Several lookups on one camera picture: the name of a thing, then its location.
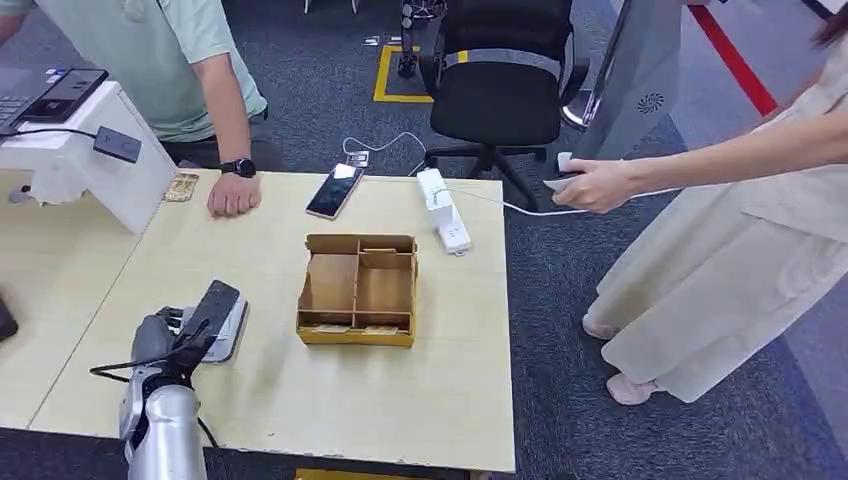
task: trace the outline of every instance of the white cable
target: white cable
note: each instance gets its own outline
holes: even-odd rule
[[[385,149],[389,148],[390,146],[392,146],[395,142],[400,140],[404,135],[409,135],[410,137],[414,138],[415,141],[418,142],[418,145],[421,145],[421,150],[424,150],[425,154],[427,153],[427,147],[424,146],[424,142],[422,142],[421,139],[416,137],[415,134],[412,133],[412,132],[403,132],[400,135],[398,135],[397,137],[395,137],[391,142],[383,145],[382,147],[372,147],[371,145],[366,145],[366,144],[360,142],[359,140],[357,140],[353,137],[347,137],[344,140],[342,140],[342,150],[345,152],[345,155],[350,155],[353,152],[349,152],[347,150],[347,142],[354,142],[354,143],[357,143],[357,144],[367,148],[368,150],[371,150],[372,152],[379,152],[381,150],[385,150]],[[421,160],[421,163],[416,165],[415,168],[412,169],[411,172],[409,172],[409,175],[407,175],[407,177],[411,177],[411,176],[415,175],[415,172],[417,172],[418,169],[421,168],[423,165],[424,165],[424,160]]]
[[[651,197],[651,196],[654,196],[654,195],[662,195],[664,193],[676,192],[678,190],[683,190],[683,189],[682,188],[666,188],[665,190],[659,190],[659,191],[656,191],[656,192],[640,193],[638,195],[633,195],[632,197],[630,197],[630,200],[632,200],[634,198],[639,198],[639,197]],[[515,210],[516,212],[523,213],[524,215],[529,215],[531,217],[553,217],[553,216],[557,216],[557,215],[571,215],[573,213],[589,213],[588,210],[560,210],[560,211],[556,211],[556,212],[530,212],[528,210],[524,210],[521,207],[516,207],[515,205],[513,205],[511,203],[502,202],[500,200],[495,200],[493,198],[488,198],[488,197],[484,197],[482,195],[477,195],[476,193],[466,192],[464,190],[456,190],[456,189],[453,189],[453,188],[441,188],[441,189],[433,192],[433,201],[436,202],[436,203],[438,203],[438,201],[435,199],[435,196],[437,194],[439,194],[440,192],[462,193],[463,195],[468,195],[470,197],[479,198],[480,200],[486,200],[488,202],[503,205],[504,207],[511,208],[511,209]]]

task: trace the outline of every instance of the beige dress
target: beige dress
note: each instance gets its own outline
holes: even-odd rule
[[[848,41],[770,125],[848,110]],[[623,330],[602,354],[693,402],[848,273],[848,166],[681,193],[598,286],[589,320]]]

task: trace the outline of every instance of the smartwatch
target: smartwatch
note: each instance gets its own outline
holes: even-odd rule
[[[249,158],[240,158],[235,162],[221,164],[221,173],[235,173],[244,178],[256,176],[256,165]]]

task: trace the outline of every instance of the beige skirt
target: beige skirt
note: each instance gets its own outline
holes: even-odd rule
[[[630,380],[693,402],[848,272],[848,244],[742,213],[742,188],[681,193],[599,284],[587,316],[622,329],[602,354]]]

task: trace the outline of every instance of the black office chair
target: black office chair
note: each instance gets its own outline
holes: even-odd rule
[[[437,133],[474,145],[435,148],[438,157],[476,157],[468,178],[497,167],[538,210],[536,199],[507,163],[507,155],[534,154],[546,160],[545,145],[559,138],[562,107],[586,79],[589,61],[577,58],[572,41],[571,73],[566,77],[566,43],[573,33],[571,0],[451,0],[441,20],[428,25],[419,69],[433,97],[430,125]],[[559,62],[560,75],[508,62],[469,62],[447,66],[447,55],[463,50],[508,49]]]

